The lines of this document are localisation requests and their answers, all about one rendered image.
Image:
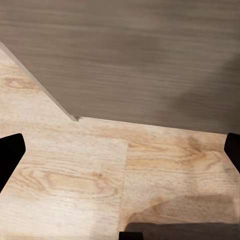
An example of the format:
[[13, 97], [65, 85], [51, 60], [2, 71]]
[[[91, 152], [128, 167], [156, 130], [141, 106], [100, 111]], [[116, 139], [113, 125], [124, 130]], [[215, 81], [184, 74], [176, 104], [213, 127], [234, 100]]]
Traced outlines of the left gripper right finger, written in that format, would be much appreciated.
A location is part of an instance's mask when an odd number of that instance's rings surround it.
[[224, 151], [240, 173], [240, 135], [228, 133], [225, 140]]

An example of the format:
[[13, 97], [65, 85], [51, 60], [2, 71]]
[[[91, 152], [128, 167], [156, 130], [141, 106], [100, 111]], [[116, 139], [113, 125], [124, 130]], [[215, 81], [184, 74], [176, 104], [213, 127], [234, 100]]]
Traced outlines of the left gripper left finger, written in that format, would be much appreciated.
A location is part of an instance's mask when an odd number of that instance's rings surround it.
[[26, 152], [21, 133], [0, 138], [0, 193]]

